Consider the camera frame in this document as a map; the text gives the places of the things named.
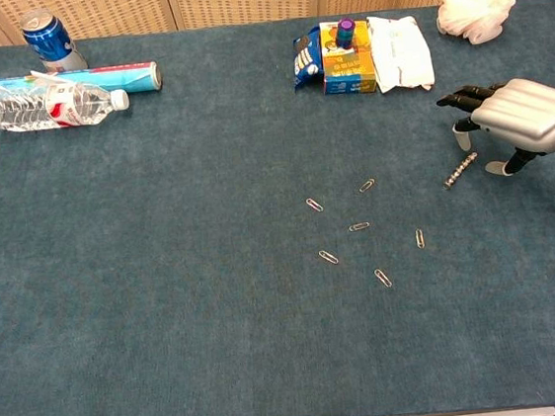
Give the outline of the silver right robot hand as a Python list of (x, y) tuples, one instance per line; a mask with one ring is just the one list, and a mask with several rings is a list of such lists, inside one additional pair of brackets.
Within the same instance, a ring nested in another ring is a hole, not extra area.
[(452, 127), (462, 150), (471, 149), (473, 130), (484, 130), (514, 146), (509, 160), (487, 163), (488, 173), (510, 177), (532, 159), (555, 153), (555, 88), (517, 78), (488, 87), (463, 86), (436, 104), (468, 114)]

